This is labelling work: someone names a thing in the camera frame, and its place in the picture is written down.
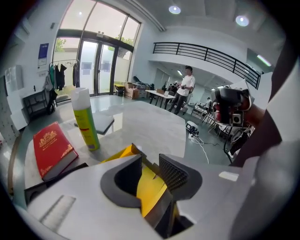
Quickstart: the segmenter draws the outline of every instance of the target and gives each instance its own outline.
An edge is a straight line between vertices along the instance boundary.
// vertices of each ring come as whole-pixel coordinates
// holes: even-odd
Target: book cover
[[[33,145],[38,171],[43,180],[57,176],[78,157],[58,122],[35,134]]]

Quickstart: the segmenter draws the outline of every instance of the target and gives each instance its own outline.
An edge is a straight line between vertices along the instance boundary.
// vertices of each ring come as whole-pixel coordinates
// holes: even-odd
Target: floor
[[[141,101],[149,102],[149,99],[139,99]],[[132,102],[131,99],[125,97],[118,96],[101,96],[101,97],[92,97],[90,99],[92,111],[102,111],[106,110],[108,107],[113,105],[120,105],[125,103]],[[202,124],[199,119],[194,116],[191,116],[191,109],[185,115],[179,113],[179,116],[185,119],[185,121],[193,121],[196,124],[199,124],[199,137],[205,143],[203,148],[207,154],[209,159],[209,164],[220,164],[220,165],[228,165],[229,159],[227,155],[223,152],[224,140],[218,138],[218,135],[213,130],[208,133],[208,124]],[[41,130],[42,128],[48,126],[52,122],[58,121],[59,123],[63,123],[67,120],[74,118],[73,109],[71,103],[66,103],[60,105],[56,108],[56,111],[51,115],[42,116],[39,119],[32,121],[24,130],[22,139],[20,141],[15,165],[14,165],[14,198],[13,201],[15,204],[18,204],[24,208],[26,208],[25,199],[24,199],[24,160],[26,157],[26,151],[29,142],[32,140],[33,135]],[[5,156],[6,158],[10,155],[10,153],[6,150],[6,148],[2,148],[0,150],[0,156]],[[203,152],[202,147],[199,144],[195,144],[188,139],[188,133],[186,138],[186,148],[185,148],[185,158],[188,158],[192,161],[197,161],[199,163],[207,163],[206,156]],[[4,172],[1,168],[1,177],[7,181],[7,175],[3,176]]]

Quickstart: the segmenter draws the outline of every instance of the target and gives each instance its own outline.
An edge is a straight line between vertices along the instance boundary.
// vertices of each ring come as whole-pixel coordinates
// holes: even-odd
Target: balcony
[[[153,53],[165,53],[187,56],[216,64],[244,78],[249,84],[258,89],[260,73],[245,63],[218,50],[188,43],[157,42],[154,43]]]

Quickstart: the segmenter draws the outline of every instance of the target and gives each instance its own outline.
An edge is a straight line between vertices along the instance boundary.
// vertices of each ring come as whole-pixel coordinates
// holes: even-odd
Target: poster
[[[49,47],[48,43],[44,43],[39,46],[38,63],[37,63],[38,67],[47,64],[48,47]]]

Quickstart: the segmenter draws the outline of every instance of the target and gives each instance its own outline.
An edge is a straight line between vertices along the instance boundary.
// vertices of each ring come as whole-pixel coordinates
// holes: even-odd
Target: ceiling light
[[[239,26],[246,27],[249,24],[249,20],[245,16],[237,16],[235,19]]]
[[[261,55],[257,55],[257,57],[265,64],[267,65],[268,67],[271,66],[271,64]]]
[[[170,11],[170,13],[173,13],[173,14],[179,14],[181,12],[181,10],[178,6],[170,6],[169,11]]]

